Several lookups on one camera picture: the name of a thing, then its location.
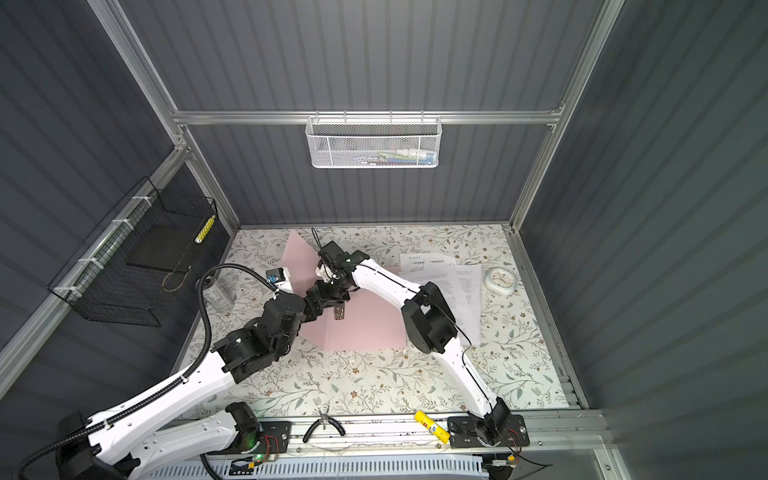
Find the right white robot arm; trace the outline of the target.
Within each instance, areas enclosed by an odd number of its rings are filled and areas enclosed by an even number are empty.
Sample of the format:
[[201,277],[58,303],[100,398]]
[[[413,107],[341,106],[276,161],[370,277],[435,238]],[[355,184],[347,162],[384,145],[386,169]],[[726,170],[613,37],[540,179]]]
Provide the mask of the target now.
[[462,346],[459,328],[439,287],[405,280],[362,251],[348,253],[331,241],[318,252],[320,279],[309,291],[315,304],[329,307],[362,289],[400,310],[407,337],[419,351],[432,355],[461,393],[470,419],[469,431],[483,445],[522,449],[530,438],[522,418],[486,385]]

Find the pink file folder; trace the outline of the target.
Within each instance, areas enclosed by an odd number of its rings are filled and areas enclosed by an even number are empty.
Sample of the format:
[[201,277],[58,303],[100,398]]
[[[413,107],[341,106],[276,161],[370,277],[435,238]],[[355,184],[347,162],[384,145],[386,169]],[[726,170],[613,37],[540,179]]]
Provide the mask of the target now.
[[[297,231],[290,232],[280,265],[289,272],[295,293],[305,294],[319,277],[317,252]],[[323,351],[373,351],[402,349],[408,338],[401,311],[368,290],[351,294],[344,318],[335,318],[331,308],[315,321],[301,326],[299,336]]]

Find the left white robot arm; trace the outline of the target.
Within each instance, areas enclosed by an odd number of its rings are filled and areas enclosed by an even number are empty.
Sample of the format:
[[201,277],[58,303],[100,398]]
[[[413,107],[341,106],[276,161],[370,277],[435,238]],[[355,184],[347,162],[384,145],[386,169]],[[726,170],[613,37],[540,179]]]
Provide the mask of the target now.
[[317,281],[305,295],[285,290],[261,316],[208,344],[185,370],[88,419],[73,414],[59,425],[62,479],[141,479],[193,456],[239,448],[271,452],[251,408],[235,402],[211,417],[178,427],[170,421],[286,356],[300,327],[349,299],[348,286]]

